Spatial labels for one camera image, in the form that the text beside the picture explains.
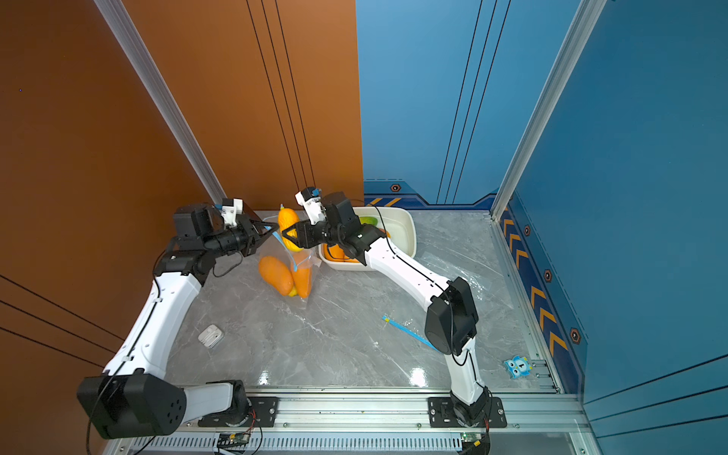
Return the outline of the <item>yellow orange mango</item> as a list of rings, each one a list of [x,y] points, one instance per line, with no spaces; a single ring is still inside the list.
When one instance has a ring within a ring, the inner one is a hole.
[[[299,223],[300,218],[295,210],[280,207],[278,214],[278,225],[281,232],[282,243],[291,252],[301,252],[303,249],[291,241],[291,238],[297,238],[295,225]]]

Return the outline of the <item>clear zip-top bag blue zipper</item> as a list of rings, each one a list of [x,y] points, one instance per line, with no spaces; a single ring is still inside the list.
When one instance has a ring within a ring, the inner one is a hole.
[[[280,206],[276,215],[265,218],[275,222],[278,229],[258,250],[258,271],[263,281],[290,304],[306,307],[312,297],[322,261],[312,249],[301,249],[286,237],[284,229],[291,228],[300,218],[290,208]]]

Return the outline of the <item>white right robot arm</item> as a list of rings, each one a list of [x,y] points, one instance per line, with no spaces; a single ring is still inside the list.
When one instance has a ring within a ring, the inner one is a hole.
[[[457,421],[465,427],[486,425],[493,398],[475,354],[479,314],[469,283],[461,277],[449,280],[405,254],[387,236],[384,222],[362,222],[341,191],[323,195],[308,187],[296,194],[296,201],[308,219],[283,227],[282,238],[303,249],[339,246],[347,257],[383,274],[413,297],[426,313],[427,340],[447,362]]]

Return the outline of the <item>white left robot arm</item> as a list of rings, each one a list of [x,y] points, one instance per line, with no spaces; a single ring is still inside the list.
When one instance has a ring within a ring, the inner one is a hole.
[[[245,213],[226,225],[206,205],[178,210],[174,225],[176,236],[155,263],[150,295],[126,341],[102,374],[77,390],[89,428],[106,440],[166,436],[199,419],[237,427],[251,413],[240,380],[178,387],[165,377],[179,328],[218,258],[252,255],[278,226]]]

